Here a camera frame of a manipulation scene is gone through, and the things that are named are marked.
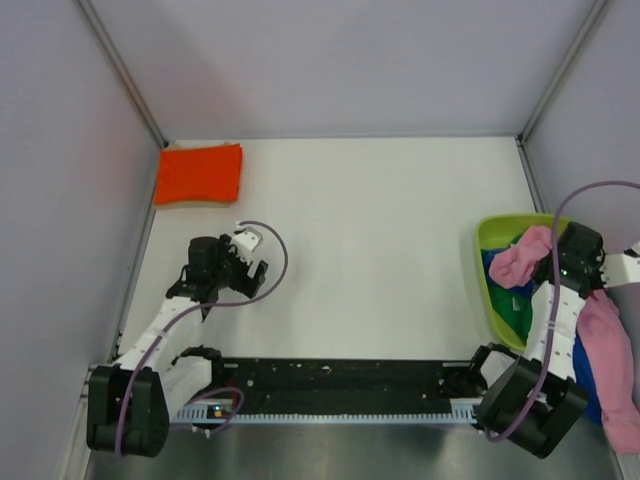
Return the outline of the right aluminium frame post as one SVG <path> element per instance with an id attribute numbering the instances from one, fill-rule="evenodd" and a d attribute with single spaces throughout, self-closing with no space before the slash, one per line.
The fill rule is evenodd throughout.
<path id="1" fill-rule="evenodd" d="M 600 25 L 606 18 L 613 1 L 598 0 L 593 1 L 585 19 L 581 23 L 576 35 L 566 49 L 560 64 L 554 71 L 545 90 L 531 111 L 522 131 L 517 139 L 521 144 L 526 144 L 536 132 L 539 124 L 544 119 L 547 111 L 553 105 L 558 94 L 569 78 L 581 55 L 584 53 L 592 37 L 596 34 Z"/>

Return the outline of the left aluminium frame post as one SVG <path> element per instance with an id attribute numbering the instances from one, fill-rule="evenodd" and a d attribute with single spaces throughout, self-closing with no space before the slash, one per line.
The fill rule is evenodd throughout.
<path id="1" fill-rule="evenodd" d="M 101 51 L 105 55 L 107 64 L 116 76 L 135 113 L 138 115 L 144 127 L 152 137 L 154 143 L 160 149 L 163 149 L 168 145 L 168 141 L 149 109 L 147 102 L 145 101 L 129 68 L 126 65 L 126 62 L 112 39 L 112 36 L 108 32 L 106 25 L 100 17 L 99 12 L 93 5 L 93 2 L 89 0 L 74 0 L 73 4 L 78 9 L 79 14 L 86 22 L 91 34 L 99 44 Z"/>

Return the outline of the blue t shirt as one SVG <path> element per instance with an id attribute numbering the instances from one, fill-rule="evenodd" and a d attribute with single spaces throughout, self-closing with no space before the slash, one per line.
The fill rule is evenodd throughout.
<path id="1" fill-rule="evenodd" d="M 504 248 L 481 251 L 489 297 L 495 312 L 511 328 L 521 342 L 526 342 L 532 323 L 531 297 L 534 283 L 529 280 L 524 286 L 505 289 L 491 278 L 489 275 L 491 263 L 498 254 L 504 251 Z M 576 335 L 573 348 L 573 367 L 577 384 L 589 394 L 585 415 L 594 424 L 602 425 L 602 410 L 597 397 L 593 372 L 579 335 Z"/>

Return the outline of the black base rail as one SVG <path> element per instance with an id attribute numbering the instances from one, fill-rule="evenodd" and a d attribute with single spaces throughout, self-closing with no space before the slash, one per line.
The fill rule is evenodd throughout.
<path id="1" fill-rule="evenodd" d="M 241 413 L 424 413 L 478 398 L 486 380 L 467 361 L 226 358 L 214 387 L 245 394 Z"/>

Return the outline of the pink t shirt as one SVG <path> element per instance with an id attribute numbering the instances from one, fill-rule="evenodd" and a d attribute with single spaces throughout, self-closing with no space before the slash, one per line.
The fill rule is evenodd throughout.
<path id="1" fill-rule="evenodd" d="M 552 231 L 529 228 L 515 245 L 498 254 L 490 266 L 493 279 L 509 289 L 534 283 L 535 264 L 551 253 Z M 573 348 L 579 335 L 593 372 L 601 420 L 612 449 L 619 454 L 639 451 L 639 410 L 633 403 L 634 367 L 631 343 L 619 319 L 619 310 L 603 289 L 589 294 L 577 317 Z"/>

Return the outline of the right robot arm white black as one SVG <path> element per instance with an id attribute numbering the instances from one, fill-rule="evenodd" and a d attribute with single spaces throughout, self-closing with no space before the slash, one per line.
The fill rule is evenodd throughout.
<path id="1" fill-rule="evenodd" d="M 600 281 L 603 239 L 568 223 L 556 253 L 533 271 L 532 323 L 522 354 L 490 343 L 478 348 L 467 370 L 469 388 L 481 395 L 476 418 L 493 438 L 538 458 L 547 457 L 583 414 L 589 395 L 575 379 L 573 353 L 578 318 Z"/>

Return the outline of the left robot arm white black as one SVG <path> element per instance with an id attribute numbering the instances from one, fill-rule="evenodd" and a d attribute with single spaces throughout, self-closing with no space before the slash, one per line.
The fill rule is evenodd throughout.
<path id="1" fill-rule="evenodd" d="M 189 400 L 224 390 L 227 374 L 215 365 L 219 352 L 202 345 L 202 324 L 221 291 L 256 297 L 268 270 L 265 261 L 254 259 L 261 242 L 251 228 L 190 241 L 187 262 L 151 324 L 124 354 L 89 377 L 91 450 L 155 457 L 171 420 Z"/>

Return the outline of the green t shirt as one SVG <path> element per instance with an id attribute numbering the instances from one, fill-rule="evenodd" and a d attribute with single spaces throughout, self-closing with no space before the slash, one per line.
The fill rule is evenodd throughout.
<path id="1" fill-rule="evenodd" d="M 530 287 L 504 289 L 497 284 L 490 284 L 489 296 L 495 312 L 511 328 L 517 338 L 525 343 L 533 317 L 532 289 Z"/>

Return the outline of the aluminium frame post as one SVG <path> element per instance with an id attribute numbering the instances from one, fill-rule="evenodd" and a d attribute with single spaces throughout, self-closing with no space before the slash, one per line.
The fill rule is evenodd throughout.
<path id="1" fill-rule="evenodd" d="M 553 105 L 558 94 L 569 78 L 581 55 L 584 53 L 592 37 L 596 34 L 600 25 L 606 18 L 613 1 L 598 0 L 593 1 L 585 19 L 581 23 L 576 35 L 566 49 L 560 64 L 554 71 L 545 90 L 531 111 L 522 131 L 517 139 L 521 144 L 526 144 L 536 132 L 539 124 L 544 119 L 547 111 Z"/>
<path id="2" fill-rule="evenodd" d="M 147 102 L 145 101 L 129 68 L 126 65 L 126 62 L 112 39 L 112 36 L 108 32 L 106 25 L 100 17 L 99 12 L 93 5 L 93 2 L 89 0 L 74 0 L 73 4 L 78 9 L 79 14 L 86 22 L 91 34 L 99 44 L 101 51 L 105 55 L 107 64 L 116 76 L 135 113 L 138 115 L 144 127 L 152 137 L 154 143 L 160 149 L 163 149 L 168 145 L 168 141 L 149 109 Z"/>

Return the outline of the green plastic basket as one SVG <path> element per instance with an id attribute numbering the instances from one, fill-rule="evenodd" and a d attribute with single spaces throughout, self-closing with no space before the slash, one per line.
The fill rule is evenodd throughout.
<path id="1" fill-rule="evenodd" d="M 529 282 L 506 289 L 490 275 L 490 266 L 495 256 L 515 245 L 529 228 L 551 228 L 553 221 L 554 217 L 549 214 L 508 214 L 488 217 L 476 228 L 476 263 L 489 324 L 500 343 L 512 350 L 525 350 L 532 320 L 534 284 Z"/>

